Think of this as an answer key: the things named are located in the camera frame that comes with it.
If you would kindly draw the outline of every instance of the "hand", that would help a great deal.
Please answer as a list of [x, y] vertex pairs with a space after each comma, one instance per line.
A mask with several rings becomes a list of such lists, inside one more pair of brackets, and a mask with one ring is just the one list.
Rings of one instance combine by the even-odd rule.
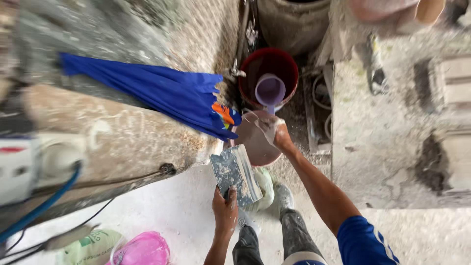
[[239, 216], [235, 186], [229, 187], [229, 200], [226, 201], [216, 185], [214, 198], [212, 199], [212, 210], [216, 219], [214, 239], [229, 241], [234, 233]]
[[267, 141], [276, 148], [281, 150], [292, 144], [288, 128], [283, 119], [271, 115], [270, 117], [256, 120], [255, 125], [262, 130]]

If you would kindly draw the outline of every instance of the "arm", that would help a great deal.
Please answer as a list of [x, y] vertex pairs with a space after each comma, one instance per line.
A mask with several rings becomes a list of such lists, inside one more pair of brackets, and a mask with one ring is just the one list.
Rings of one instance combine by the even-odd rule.
[[313, 166], [291, 141], [282, 119], [271, 117], [256, 122], [273, 143], [290, 160], [301, 178], [312, 204], [330, 231], [337, 236], [340, 225], [351, 216], [361, 215], [345, 193]]
[[238, 207], [237, 191], [234, 186], [229, 188], [229, 200], [226, 201], [216, 186], [212, 209], [216, 219], [216, 229], [211, 248], [204, 260], [204, 265], [224, 265], [229, 241], [237, 225]]
[[363, 218], [350, 199], [295, 147], [283, 120], [273, 116], [255, 124], [280, 149], [296, 169], [312, 204], [337, 237], [345, 265], [398, 265], [386, 239]]

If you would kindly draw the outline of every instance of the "blue shirt sleeve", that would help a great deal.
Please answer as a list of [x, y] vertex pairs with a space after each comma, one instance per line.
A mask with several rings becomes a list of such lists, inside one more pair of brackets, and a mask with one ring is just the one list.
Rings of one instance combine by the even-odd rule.
[[385, 238], [362, 216], [345, 220], [337, 233], [344, 265], [398, 265]]

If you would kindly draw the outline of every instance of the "blue umbrella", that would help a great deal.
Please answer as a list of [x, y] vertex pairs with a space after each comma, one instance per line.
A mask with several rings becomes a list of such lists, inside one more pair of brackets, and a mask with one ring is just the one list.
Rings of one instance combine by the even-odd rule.
[[85, 74], [129, 94], [149, 107], [221, 140], [237, 134], [224, 129], [211, 106], [221, 75], [189, 73], [164, 66], [127, 64], [60, 53], [66, 75]]

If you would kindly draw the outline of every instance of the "gray pants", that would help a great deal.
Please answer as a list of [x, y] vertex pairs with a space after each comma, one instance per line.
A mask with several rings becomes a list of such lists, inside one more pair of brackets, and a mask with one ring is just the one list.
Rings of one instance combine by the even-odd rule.
[[[280, 221], [283, 229], [284, 258], [289, 255], [308, 251], [322, 256], [311, 236], [306, 224], [296, 210], [286, 209], [281, 212]], [[263, 265], [259, 252], [259, 240], [250, 226], [244, 226], [239, 232], [239, 241], [232, 250], [234, 265]]]

